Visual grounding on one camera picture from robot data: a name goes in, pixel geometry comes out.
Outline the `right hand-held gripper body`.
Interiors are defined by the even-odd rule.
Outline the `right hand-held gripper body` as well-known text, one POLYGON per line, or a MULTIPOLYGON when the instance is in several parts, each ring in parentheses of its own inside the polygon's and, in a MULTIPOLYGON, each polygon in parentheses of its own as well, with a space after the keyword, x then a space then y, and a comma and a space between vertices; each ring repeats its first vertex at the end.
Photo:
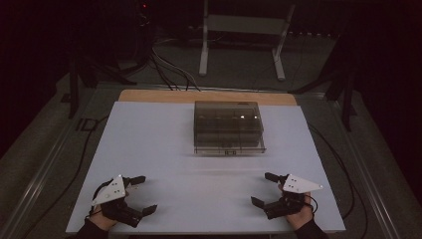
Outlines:
POLYGON ((269 219, 296 214, 305 205, 305 193, 323 189, 323 186, 301 177, 287 174, 279 175, 282 197, 263 208, 269 219))

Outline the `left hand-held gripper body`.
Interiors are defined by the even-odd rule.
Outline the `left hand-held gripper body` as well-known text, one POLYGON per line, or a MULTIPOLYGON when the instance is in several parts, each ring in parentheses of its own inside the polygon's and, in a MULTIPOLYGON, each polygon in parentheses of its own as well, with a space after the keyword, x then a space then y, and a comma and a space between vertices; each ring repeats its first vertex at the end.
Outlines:
POLYGON ((142 213, 130 208, 124 201, 126 189, 132 187, 130 180, 130 177, 119 174, 114 179, 101 184, 93 196, 92 208, 99 205, 105 217, 136 227, 142 218, 142 213))

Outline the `smoky transparent drawer organizer box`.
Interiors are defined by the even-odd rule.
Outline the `smoky transparent drawer organizer box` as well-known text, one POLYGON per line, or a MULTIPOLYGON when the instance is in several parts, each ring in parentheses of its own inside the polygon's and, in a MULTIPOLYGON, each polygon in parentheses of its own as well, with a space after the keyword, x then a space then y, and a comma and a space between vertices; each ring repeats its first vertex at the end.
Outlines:
POLYGON ((256 102, 194 104, 194 152, 240 155, 264 153, 264 127, 256 102))

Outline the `person's left hand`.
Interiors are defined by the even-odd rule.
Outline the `person's left hand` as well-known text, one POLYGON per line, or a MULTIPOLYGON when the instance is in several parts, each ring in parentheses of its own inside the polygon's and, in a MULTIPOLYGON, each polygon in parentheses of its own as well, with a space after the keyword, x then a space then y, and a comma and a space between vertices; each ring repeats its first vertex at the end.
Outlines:
POLYGON ((102 208, 99 205, 97 205, 94 212, 90 214, 89 220, 103 231, 110 231, 110 229, 117 223, 116 220, 105 217, 103 215, 102 208))

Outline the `person's right hand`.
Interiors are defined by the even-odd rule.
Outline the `person's right hand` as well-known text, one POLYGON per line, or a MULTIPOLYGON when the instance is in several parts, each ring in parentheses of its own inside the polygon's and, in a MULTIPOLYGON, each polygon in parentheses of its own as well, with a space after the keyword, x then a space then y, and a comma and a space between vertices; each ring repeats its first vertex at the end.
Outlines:
POLYGON ((287 215, 286 219, 294 230, 298 230, 305 224, 314 219, 313 207, 311 205, 311 194, 305 193, 305 205, 300 212, 296 214, 287 215))

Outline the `white table mat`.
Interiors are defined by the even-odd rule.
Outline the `white table mat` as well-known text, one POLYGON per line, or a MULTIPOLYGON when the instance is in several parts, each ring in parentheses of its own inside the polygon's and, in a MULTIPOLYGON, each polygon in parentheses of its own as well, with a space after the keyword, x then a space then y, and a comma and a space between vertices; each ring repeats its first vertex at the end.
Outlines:
POLYGON ((194 151, 191 104, 113 105, 67 230, 77 232, 95 190, 121 174, 146 180, 127 198, 132 208, 156 211, 119 234, 271 234, 290 231, 283 218, 268 219, 251 200, 280 197, 267 172, 318 183, 316 223, 326 232, 344 230, 333 193, 299 107, 262 106, 265 152, 211 156, 194 151))

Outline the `black stand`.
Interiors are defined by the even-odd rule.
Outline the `black stand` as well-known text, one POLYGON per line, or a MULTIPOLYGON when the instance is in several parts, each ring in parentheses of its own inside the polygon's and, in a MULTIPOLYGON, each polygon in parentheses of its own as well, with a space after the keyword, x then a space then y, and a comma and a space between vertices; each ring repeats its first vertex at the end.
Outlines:
POLYGON ((339 97, 342 97, 341 122, 347 131, 351 131, 351 100, 356 70, 357 58, 354 53, 353 41, 347 34, 342 34, 336 40, 319 76, 303 87, 290 90, 290 94, 300 95, 317 86, 329 83, 324 97, 328 101, 337 101, 339 97))
POLYGON ((78 56, 72 55, 69 60, 69 83, 70 83, 70 92, 63 97, 65 103, 70 104, 69 119, 72 119, 80 105, 79 97, 79 78, 82 72, 82 64, 87 63, 89 66, 93 67, 96 70, 108 75, 113 80, 123 84, 134 86, 135 82, 129 81, 118 73, 108 69, 105 65, 100 64, 98 61, 94 60, 88 56, 78 56))

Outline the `white metal stand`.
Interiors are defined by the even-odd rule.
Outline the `white metal stand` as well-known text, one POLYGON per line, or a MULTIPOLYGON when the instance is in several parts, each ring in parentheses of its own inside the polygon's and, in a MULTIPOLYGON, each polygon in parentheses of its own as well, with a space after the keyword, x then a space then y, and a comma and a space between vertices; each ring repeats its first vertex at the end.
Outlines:
POLYGON ((278 45, 272 49, 272 57, 277 79, 280 82, 284 81, 286 74, 281 60, 281 53, 295 9, 296 5, 290 4, 284 18, 218 15, 210 14, 209 0, 203 0, 202 50, 199 62, 199 75, 207 75, 209 56, 208 34, 210 32, 263 34, 279 37, 278 45))

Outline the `dark device with red light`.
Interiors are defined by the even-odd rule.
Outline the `dark device with red light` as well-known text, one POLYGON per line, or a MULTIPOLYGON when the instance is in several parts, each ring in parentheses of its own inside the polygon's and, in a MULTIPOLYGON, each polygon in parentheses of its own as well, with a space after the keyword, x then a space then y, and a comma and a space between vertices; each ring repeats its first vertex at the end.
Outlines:
POLYGON ((139 65, 144 65, 153 44, 154 26, 151 22, 151 12, 148 0, 134 1, 135 19, 135 60, 139 65))

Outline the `aluminium floor rail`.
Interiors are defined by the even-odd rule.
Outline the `aluminium floor rail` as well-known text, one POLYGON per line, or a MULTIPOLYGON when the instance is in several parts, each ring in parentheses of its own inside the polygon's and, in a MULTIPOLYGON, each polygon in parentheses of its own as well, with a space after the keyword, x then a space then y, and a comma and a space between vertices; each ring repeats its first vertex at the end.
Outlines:
POLYGON ((333 101, 327 102, 333 117, 335 118, 337 127, 345 139, 347 147, 351 151, 352 161, 354 167, 359 175, 361 184, 365 190, 368 201, 371 205, 372 211, 377 218, 380 228, 386 239, 401 239, 396 226, 391 220, 390 214, 385 206, 384 200, 382 199, 374 180, 365 164, 362 153, 357 147, 355 140, 349 131, 346 130, 345 126, 341 121, 341 107, 340 104, 333 101))
POLYGON ((76 114, 68 117, 61 95, 50 100, 0 159, 0 239, 14 239, 32 210, 48 174, 95 91, 83 89, 76 114))

